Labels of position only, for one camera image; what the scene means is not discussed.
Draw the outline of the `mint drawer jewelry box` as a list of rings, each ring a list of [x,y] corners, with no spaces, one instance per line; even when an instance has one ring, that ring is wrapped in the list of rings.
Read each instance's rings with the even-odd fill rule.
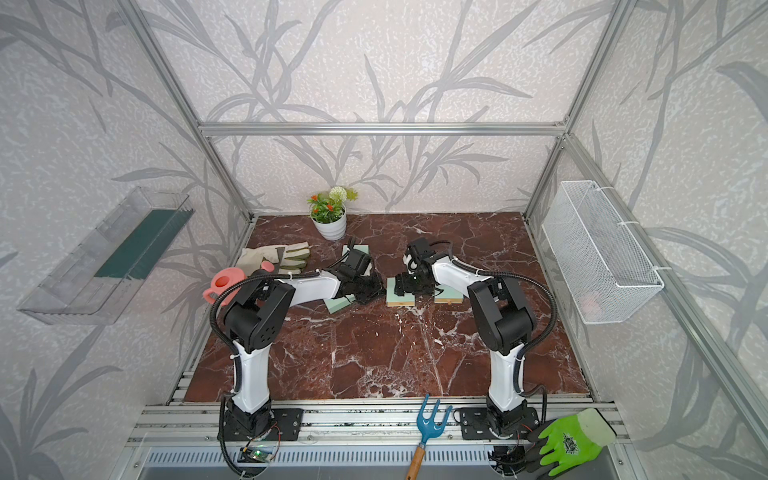
[[[395,287],[396,278],[388,278],[386,289],[386,305],[388,307],[411,307],[415,305],[415,297],[413,294],[405,293],[403,295],[398,295],[395,292]]]

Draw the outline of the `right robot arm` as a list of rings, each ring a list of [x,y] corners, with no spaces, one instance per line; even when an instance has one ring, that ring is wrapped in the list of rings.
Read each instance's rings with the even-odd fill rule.
[[[474,268],[434,244],[418,238],[407,245],[405,271],[395,277],[394,292],[431,295],[451,288],[469,299],[480,339],[490,351],[490,385],[485,412],[469,419],[479,430],[470,438],[525,438],[539,423],[523,389],[524,356],[536,320],[516,278]]]

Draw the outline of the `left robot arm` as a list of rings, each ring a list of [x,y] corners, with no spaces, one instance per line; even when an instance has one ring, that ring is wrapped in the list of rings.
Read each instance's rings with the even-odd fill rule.
[[[232,393],[221,400],[217,439],[245,441],[276,433],[298,438],[300,409],[272,408],[268,386],[271,345],[296,305],[345,299],[369,303],[384,293],[384,282],[369,253],[350,248],[326,269],[297,275],[239,268],[217,274],[205,293],[212,299],[209,325],[230,350],[234,365]]]

